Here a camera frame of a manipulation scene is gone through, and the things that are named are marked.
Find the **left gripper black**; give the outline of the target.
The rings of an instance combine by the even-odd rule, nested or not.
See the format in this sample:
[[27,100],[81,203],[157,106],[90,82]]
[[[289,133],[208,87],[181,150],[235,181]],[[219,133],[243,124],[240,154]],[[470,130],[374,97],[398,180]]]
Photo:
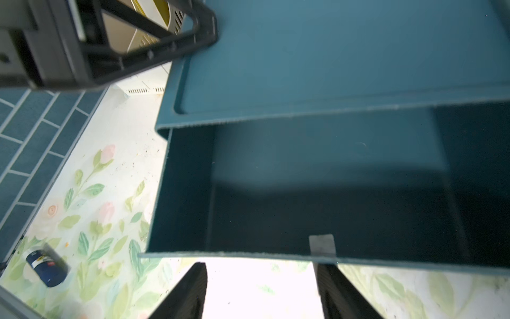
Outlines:
[[85,41],[78,1],[2,1],[1,87],[94,88]]

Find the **teal drawer cabinet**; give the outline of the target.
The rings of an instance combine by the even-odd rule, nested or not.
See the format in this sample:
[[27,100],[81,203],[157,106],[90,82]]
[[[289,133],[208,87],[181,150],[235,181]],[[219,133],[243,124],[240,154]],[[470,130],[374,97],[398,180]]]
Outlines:
[[490,1],[208,1],[218,41],[171,65],[155,124],[509,99],[509,17]]

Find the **teal top drawer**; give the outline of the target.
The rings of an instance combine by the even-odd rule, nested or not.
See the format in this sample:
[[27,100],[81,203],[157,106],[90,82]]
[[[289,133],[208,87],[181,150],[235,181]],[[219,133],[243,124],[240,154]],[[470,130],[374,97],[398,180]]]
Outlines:
[[146,257],[509,274],[509,104],[172,129]]

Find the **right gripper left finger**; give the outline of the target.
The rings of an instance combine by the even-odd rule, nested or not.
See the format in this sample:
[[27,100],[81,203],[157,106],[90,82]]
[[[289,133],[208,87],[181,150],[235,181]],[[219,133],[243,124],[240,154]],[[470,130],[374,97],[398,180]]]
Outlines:
[[201,319],[207,293],[205,263],[195,263],[151,313],[150,319]]

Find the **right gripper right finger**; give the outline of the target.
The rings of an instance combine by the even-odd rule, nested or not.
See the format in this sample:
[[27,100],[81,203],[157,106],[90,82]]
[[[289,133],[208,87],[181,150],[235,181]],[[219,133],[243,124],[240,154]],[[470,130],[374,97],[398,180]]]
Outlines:
[[351,284],[337,265],[313,263],[324,318],[378,318],[382,316]]

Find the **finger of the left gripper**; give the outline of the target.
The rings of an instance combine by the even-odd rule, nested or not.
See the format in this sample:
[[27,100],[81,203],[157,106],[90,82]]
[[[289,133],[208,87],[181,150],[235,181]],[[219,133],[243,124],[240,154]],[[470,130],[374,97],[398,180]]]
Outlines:
[[[168,1],[167,4],[191,19],[192,28],[174,34],[119,1],[77,1],[85,38],[80,42],[88,84],[111,84],[131,77],[218,40],[215,13],[201,1]],[[103,14],[155,37],[154,44],[129,53],[114,51],[108,41]]]

